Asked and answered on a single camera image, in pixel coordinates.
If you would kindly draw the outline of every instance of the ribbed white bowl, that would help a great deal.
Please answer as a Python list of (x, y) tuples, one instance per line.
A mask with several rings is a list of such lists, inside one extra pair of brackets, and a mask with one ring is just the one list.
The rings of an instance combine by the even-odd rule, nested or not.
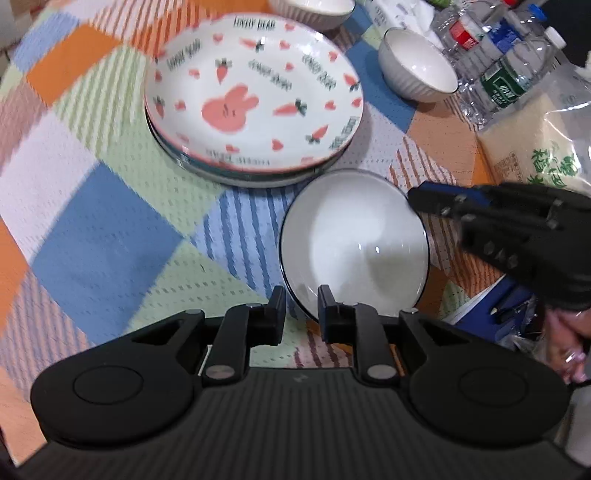
[(353, 0), (269, 0), (274, 13), (291, 18), (319, 32), (332, 30), (347, 20)]
[(411, 30), (388, 30), (378, 61), (388, 86), (403, 98), (432, 103), (457, 91), (456, 72), (443, 53)]

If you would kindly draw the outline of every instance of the water bottle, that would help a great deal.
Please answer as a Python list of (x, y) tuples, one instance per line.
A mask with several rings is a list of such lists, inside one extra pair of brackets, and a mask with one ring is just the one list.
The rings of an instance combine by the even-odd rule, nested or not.
[(463, 53), (454, 67), (461, 82), (473, 82), (482, 75), (488, 67), (499, 60), (513, 48), (516, 42), (529, 35), (544, 35), (541, 22), (546, 21), (546, 15), (537, 5), (529, 5), (525, 9), (507, 11), (500, 21), (488, 30), (480, 43)]
[(517, 0), (462, 0), (437, 14), (431, 29), (441, 39), (448, 58), (457, 60), (464, 51), (478, 45), (516, 3)]
[(538, 83), (552, 68), (556, 52), (565, 46), (553, 27), (541, 37), (529, 35), (517, 42), (475, 82), (460, 87), (463, 113), (473, 123), (486, 123)]

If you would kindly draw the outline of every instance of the screw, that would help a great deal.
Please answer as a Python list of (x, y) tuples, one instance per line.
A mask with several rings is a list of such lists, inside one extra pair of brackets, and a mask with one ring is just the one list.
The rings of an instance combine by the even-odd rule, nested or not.
[(390, 365), (378, 364), (368, 368), (368, 375), (374, 380), (389, 380), (396, 377), (398, 372)]
[(517, 255), (511, 255), (507, 259), (507, 267), (508, 268), (515, 268), (518, 265), (517, 263)]
[(505, 261), (505, 251), (503, 249), (499, 250), (499, 253), (495, 256), (495, 260), (503, 263)]
[(207, 367), (205, 375), (212, 380), (226, 380), (234, 376), (234, 369), (229, 365), (212, 365)]
[(495, 244), (493, 242), (485, 243), (483, 251), (485, 255), (492, 255), (495, 251)]

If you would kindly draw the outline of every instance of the pink rabbit print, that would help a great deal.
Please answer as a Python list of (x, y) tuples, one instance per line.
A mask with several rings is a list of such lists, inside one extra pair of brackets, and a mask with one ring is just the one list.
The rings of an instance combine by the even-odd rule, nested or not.
[(258, 105), (258, 97), (246, 97), (248, 87), (236, 85), (226, 96), (208, 100), (203, 104), (203, 119), (216, 130), (227, 134), (236, 133), (246, 125), (246, 113)]

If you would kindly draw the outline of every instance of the stack of plates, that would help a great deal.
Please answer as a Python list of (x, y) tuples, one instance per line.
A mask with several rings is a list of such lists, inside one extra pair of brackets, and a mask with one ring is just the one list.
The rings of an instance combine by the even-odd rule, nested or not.
[(186, 30), (148, 67), (157, 142), (181, 166), (241, 187), (329, 168), (353, 137), (363, 92), (326, 37), (281, 17), (229, 14)]

